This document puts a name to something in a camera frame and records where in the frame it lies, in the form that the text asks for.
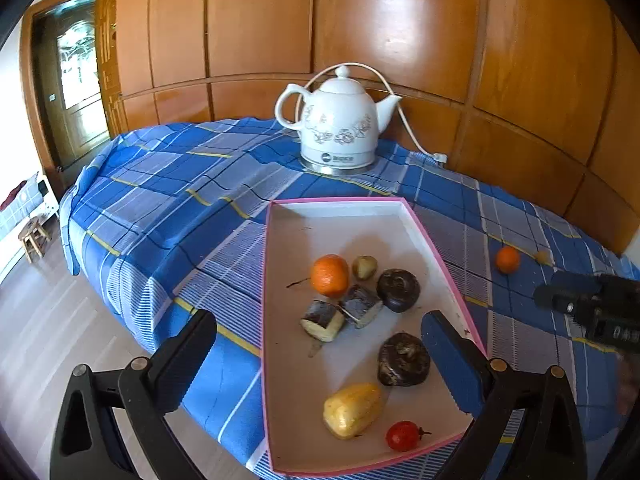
cherry tomato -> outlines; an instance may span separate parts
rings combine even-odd
[[[410,420],[401,420],[386,432],[386,443],[394,451],[409,451],[418,445],[424,434],[431,433],[418,428],[417,424]]]

teapot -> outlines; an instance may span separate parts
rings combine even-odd
[[[285,128],[298,131],[304,161],[324,168],[364,171],[374,162],[378,137],[401,97],[391,94],[374,103],[360,83],[349,79],[346,66],[340,65],[335,75],[315,92],[288,84],[276,101],[276,120]],[[282,105],[296,93],[302,94],[305,104],[302,118],[291,123],[282,116]]]

pink-rimmed box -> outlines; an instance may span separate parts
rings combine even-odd
[[[365,283],[375,290],[380,272],[400,267],[420,282],[416,305],[403,314],[383,308],[368,326],[345,325],[336,339],[318,342],[300,327],[314,298],[308,280],[323,254],[348,262],[360,254],[378,260]],[[353,383],[377,383],[378,350],[397,333],[420,337],[422,316],[441,310],[458,332],[486,353],[478,330],[447,267],[403,198],[299,198],[272,202],[267,214],[262,294],[262,392],[270,465],[294,476],[337,476],[395,464],[456,440],[471,416],[460,412],[432,362],[423,384],[387,388],[383,413],[361,436],[335,438],[324,426],[324,400]],[[418,447],[395,452],[385,443],[388,428],[412,420],[431,435]]]

metal screw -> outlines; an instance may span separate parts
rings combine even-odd
[[[86,365],[78,365],[74,368],[73,375],[75,377],[80,377],[86,373]]]
[[[491,370],[494,370],[495,372],[503,372],[507,369],[507,363],[502,359],[492,359],[490,365]]]
[[[148,362],[149,359],[147,359],[146,357],[136,357],[135,359],[133,359],[130,366],[132,370],[144,370]]]
[[[564,370],[559,366],[552,366],[551,375],[557,379],[562,379],[564,377]]]

kettle spout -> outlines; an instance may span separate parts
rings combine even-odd
[[[378,131],[382,133],[388,126],[391,116],[396,108],[396,103],[402,99],[399,95],[388,95],[382,101],[376,103],[376,115],[378,116]]]

